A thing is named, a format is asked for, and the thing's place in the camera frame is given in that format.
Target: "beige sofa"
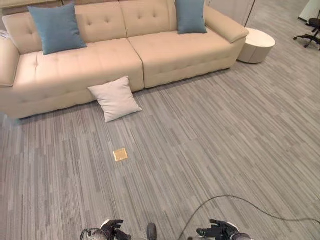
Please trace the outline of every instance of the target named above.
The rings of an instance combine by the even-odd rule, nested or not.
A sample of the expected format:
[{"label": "beige sofa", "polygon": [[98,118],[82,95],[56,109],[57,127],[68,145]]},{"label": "beige sofa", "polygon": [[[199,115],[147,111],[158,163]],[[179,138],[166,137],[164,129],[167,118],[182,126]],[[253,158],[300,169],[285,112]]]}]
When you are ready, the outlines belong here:
[{"label": "beige sofa", "polygon": [[77,5],[86,48],[43,55],[28,12],[6,15],[0,39],[0,111],[24,118],[94,101],[87,87],[129,76],[133,92],[230,68],[247,30],[205,7],[208,33],[177,34],[174,0]]}]

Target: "square floor plate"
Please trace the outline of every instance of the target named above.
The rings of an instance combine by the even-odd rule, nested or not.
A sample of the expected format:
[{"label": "square floor plate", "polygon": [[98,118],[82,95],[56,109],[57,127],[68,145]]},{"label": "square floor plate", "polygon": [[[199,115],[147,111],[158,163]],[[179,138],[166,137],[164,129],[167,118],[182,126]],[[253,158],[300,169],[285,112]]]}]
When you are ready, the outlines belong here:
[{"label": "square floor plate", "polygon": [[113,151],[113,155],[116,162],[119,162],[128,158],[127,151],[125,148],[121,148]]}]

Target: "round side table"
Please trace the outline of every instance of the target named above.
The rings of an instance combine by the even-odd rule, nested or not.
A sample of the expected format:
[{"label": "round side table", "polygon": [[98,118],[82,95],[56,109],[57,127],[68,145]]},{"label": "round side table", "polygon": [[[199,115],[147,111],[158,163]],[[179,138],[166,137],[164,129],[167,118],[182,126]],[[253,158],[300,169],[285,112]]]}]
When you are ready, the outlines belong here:
[{"label": "round side table", "polygon": [[247,28],[249,35],[238,60],[248,64],[261,63],[268,56],[271,49],[276,45],[272,36],[252,28]]}]

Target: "sofa armrest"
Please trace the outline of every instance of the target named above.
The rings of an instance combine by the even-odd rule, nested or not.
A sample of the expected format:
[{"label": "sofa armrest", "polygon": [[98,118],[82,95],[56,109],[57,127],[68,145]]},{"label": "sofa armrest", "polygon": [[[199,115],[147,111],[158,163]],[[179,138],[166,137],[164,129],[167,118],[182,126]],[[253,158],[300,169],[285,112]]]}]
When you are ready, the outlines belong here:
[{"label": "sofa armrest", "polygon": [[14,85],[20,53],[10,38],[0,37],[0,88]]},{"label": "sofa armrest", "polygon": [[204,19],[205,25],[231,44],[249,34],[245,27],[209,6],[204,6]]}]

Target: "throw pillow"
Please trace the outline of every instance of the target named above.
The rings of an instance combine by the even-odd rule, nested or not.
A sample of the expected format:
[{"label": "throw pillow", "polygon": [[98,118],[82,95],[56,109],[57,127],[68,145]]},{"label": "throw pillow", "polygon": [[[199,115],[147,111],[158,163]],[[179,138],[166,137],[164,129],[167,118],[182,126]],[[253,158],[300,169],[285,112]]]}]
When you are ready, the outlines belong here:
[{"label": "throw pillow", "polygon": [[142,111],[131,92],[128,76],[88,89],[101,105],[106,123]]},{"label": "throw pillow", "polygon": [[205,0],[176,0],[178,34],[206,34]]},{"label": "throw pillow", "polygon": [[41,37],[43,54],[85,48],[76,19],[75,4],[54,8],[28,6]]}]

